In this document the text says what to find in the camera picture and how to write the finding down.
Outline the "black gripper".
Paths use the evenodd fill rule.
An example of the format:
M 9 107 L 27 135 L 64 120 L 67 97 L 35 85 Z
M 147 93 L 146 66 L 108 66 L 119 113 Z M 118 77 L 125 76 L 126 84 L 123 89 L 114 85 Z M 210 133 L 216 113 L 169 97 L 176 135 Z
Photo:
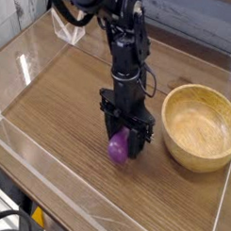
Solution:
M 123 126 L 129 129 L 128 157 L 136 159 L 146 141 L 151 142 L 155 117 L 145 106 L 147 96 L 155 93 L 146 90 L 146 72 L 122 76 L 114 73 L 113 89 L 100 90 L 100 109 L 104 112 L 107 137 L 112 138 Z

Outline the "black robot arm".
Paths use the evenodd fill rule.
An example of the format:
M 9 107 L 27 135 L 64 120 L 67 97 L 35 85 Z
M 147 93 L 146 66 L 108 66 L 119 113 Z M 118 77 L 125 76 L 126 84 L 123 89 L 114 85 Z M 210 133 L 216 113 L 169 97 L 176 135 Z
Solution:
M 106 120 L 108 155 L 116 163 L 135 159 L 145 143 L 151 141 L 156 123 L 145 106 L 145 99 L 156 93 L 146 88 L 147 75 L 153 71 L 146 63 L 151 41 L 146 32 L 142 0 L 70 2 L 83 11 L 83 19 L 76 19 L 64 0 L 51 0 L 70 24 L 83 27 L 96 18 L 107 35 L 113 88 L 100 90 L 100 109 Z

